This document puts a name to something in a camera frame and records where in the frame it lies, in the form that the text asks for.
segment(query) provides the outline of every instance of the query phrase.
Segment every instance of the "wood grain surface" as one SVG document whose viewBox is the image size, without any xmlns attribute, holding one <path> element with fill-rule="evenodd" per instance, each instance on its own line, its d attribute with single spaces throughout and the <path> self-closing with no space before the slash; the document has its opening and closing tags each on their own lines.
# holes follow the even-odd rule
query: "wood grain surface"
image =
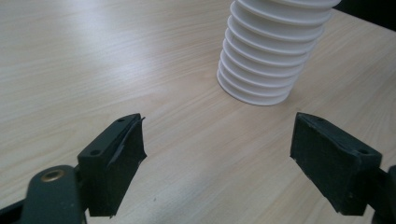
<svg viewBox="0 0 396 224">
<path fill-rule="evenodd" d="M 216 79 L 231 2 L 0 2 L 0 207 L 139 112 L 148 157 L 89 223 L 370 223 L 333 211 L 290 141 L 302 111 L 396 164 L 396 34 L 334 11 L 290 97 L 247 105 Z"/>
</svg>

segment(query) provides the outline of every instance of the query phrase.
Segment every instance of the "table surface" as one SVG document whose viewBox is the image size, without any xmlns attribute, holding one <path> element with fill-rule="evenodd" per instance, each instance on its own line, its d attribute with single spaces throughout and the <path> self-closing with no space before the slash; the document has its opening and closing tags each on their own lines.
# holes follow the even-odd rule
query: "table surface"
<svg viewBox="0 0 396 224">
<path fill-rule="evenodd" d="M 335 213 L 290 158 L 296 112 L 396 163 L 396 33 L 334 11 L 290 97 L 247 105 L 216 78 L 231 1 L 2 1 L 0 207 L 113 120 L 148 157 L 118 214 L 89 223 L 370 223 Z"/>
</svg>

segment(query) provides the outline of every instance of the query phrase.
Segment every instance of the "wooden table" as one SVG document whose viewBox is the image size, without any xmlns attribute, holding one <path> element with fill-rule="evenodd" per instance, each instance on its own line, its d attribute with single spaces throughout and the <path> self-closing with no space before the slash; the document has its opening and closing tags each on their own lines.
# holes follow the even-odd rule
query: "wooden table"
<svg viewBox="0 0 396 224">
<path fill-rule="evenodd" d="M 118 214 L 89 223 L 370 223 L 336 214 L 290 159 L 297 111 L 396 163 L 396 34 L 338 11 L 290 97 L 235 100 L 216 79 L 231 1 L 0 3 L 0 207 L 113 120 L 148 157 Z"/>
</svg>

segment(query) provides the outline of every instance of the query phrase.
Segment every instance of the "white cylinder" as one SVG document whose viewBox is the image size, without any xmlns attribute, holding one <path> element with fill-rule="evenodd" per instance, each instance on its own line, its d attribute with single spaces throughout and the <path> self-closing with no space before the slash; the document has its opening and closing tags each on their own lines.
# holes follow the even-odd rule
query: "white cylinder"
<svg viewBox="0 0 396 224">
<path fill-rule="evenodd" d="M 219 60 L 220 86 L 252 105 L 284 101 L 340 1 L 234 1 Z"/>
</svg>

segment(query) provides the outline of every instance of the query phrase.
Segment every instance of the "screw hole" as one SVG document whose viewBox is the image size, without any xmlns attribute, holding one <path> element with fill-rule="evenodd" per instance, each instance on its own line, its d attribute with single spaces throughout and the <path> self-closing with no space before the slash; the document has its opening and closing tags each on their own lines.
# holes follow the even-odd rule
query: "screw hole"
<svg viewBox="0 0 396 224">
<path fill-rule="evenodd" d="M 369 152 L 365 149 L 359 149 L 358 151 L 359 151 L 359 153 L 364 154 L 364 155 L 369 154 Z"/>
<path fill-rule="evenodd" d="M 96 149 L 96 150 L 92 151 L 90 154 L 91 154 L 91 156 L 97 156 L 97 155 L 99 155 L 99 153 L 100 153 L 100 150 Z"/>
<path fill-rule="evenodd" d="M 64 175 L 63 170 L 53 170 L 49 171 L 43 176 L 41 176 L 41 181 L 43 182 L 50 182 L 61 178 Z"/>
</svg>

